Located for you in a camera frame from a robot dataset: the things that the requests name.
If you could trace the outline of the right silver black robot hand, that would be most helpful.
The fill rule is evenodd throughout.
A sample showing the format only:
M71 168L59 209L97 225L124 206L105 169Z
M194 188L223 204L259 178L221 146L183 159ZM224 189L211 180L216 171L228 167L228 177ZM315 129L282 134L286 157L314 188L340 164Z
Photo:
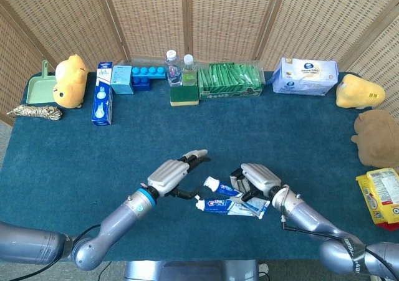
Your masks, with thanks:
M281 179L262 164L243 163L230 174L234 189L243 193L242 202L252 198L273 199L282 189Z

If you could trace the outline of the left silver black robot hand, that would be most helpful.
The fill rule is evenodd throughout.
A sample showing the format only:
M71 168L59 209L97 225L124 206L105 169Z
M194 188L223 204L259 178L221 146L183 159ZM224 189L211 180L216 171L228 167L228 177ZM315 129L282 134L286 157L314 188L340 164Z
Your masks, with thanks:
M184 191L178 188L180 181L194 168L203 162L209 162L208 150L193 150L177 160L167 160L147 178L144 186L154 199L172 196L182 199L193 199L198 195L201 186L194 191Z

